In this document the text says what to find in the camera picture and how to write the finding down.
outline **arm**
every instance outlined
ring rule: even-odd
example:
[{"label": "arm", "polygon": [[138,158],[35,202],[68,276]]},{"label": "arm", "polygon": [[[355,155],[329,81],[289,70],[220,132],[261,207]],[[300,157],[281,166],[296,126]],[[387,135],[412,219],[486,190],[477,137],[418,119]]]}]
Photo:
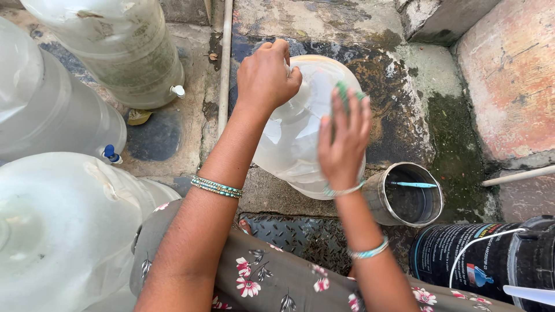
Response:
[{"label": "arm", "polygon": [[[348,91],[351,115],[343,111],[337,90],[332,94],[334,120],[322,118],[318,154],[324,175],[334,190],[359,184],[357,174],[372,128],[368,97],[362,101]],[[336,129],[332,143],[332,126]],[[354,251],[375,249],[384,241],[360,190],[335,198],[349,247]],[[395,257],[386,249],[372,258],[355,260],[354,268],[368,311],[420,311]]]},{"label": "arm", "polygon": [[[237,72],[239,96],[228,125],[198,176],[241,189],[264,125],[275,108],[298,91],[289,78],[289,45],[264,43]],[[135,307],[139,311],[209,311],[221,251],[238,200],[191,187],[154,258]]]}]

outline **floral dress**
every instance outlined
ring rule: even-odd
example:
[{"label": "floral dress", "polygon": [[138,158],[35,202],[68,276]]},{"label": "floral dress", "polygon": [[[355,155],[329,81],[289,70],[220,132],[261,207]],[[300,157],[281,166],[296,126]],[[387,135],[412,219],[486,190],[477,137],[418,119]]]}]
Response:
[{"label": "floral dress", "polygon": [[[140,294],[158,245],[181,200],[157,208],[143,223],[133,243],[131,291]],[[421,311],[479,312],[521,309],[466,291],[426,284],[409,277]],[[216,274],[213,310],[253,312],[364,312],[357,281],[310,263],[280,248],[231,229]]]}]

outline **green scrubber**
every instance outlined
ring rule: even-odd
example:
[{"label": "green scrubber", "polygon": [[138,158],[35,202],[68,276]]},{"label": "green scrubber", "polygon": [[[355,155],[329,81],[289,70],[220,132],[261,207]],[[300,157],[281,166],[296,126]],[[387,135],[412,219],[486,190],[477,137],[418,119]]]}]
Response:
[{"label": "green scrubber", "polygon": [[[340,80],[335,87],[339,90],[339,97],[341,98],[341,101],[343,102],[343,109],[345,110],[345,114],[347,116],[350,115],[351,110],[349,109],[349,99],[347,97],[347,84],[345,84],[342,80]],[[366,95],[362,92],[357,92],[356,93],[356,97],[359,100],[364,99]]]},{"label": "green scrubber", "polygon": [[[341,101],[343,102],[343,110],[345,111],[345,115],[347,117],[349,117],[351,115],[351,109],[349,108],[349,98],[347,97],[347,89],[348,89],[347,84],[345,82],[343,82],[342,80],[340,80],[340,81],[337,82],[335,87],[339,91],[339,97],[341,98]],[[359,100],[364,99],[364,97],[366,96],[362,92],[357,92],[355,95]],[[332,109],[331,119],[333,120],[333,118],[334,118],[334,111]],[[334,139],[335,139],[335,126],[332,124],[332,127],[331,127],[331,141],[333,142]]]}]

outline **white pipe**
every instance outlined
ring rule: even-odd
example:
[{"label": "white pipe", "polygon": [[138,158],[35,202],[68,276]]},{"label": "white pipe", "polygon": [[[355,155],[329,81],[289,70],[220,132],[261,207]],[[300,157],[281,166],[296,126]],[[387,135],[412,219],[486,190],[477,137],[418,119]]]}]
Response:
[{"label": "white pipe", "polygon": [[536,302],[555,306],[555,290],[504,285],[503,291],[509,296],[534,300]]},{"label": "white pipe", "polygon": [[233,0],[225,0],[224,34],[221,41],[220,103],[218,110],[218,139],[228,123],[229,63],[231,58],[231,18]]},{"label": "white pipe", "polygon": [[535,177],[539,177],[540,175],[547,175],[547,174],[553,174],[553,173],[555,173],[555,165],[544,167],[544,168],[539,168],[539,169],[534,169],[534,170],[530,170],[530,171],[526,171],[526,172],[521,172],[521,173],[517,173],[517,174],[511,174],[511,175],[508,175],[506,177],[501,177],[501,178],[497,178],[497,179],[487,180],[487,181],[482,182],[482,186],[483,187],[490,187],[492,185],[508,183],[508,182],[513,182],[513,181],[519,181],[519,180],[524,180],[524,179],[529,179],[529,178],[535,178]]}]

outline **toothbrush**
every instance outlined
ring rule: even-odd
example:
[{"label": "toothbrush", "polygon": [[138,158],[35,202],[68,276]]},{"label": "toothbrush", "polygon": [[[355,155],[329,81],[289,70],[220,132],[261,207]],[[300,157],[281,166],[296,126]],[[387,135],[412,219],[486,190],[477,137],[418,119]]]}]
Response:
[{"label": "toothbrush", "polygon": [[430,183],[410,183],[410,182],[387,182],[388,184],[396,184],[403,187],[414,187],[414,188],[437,188],[437,185]]}]

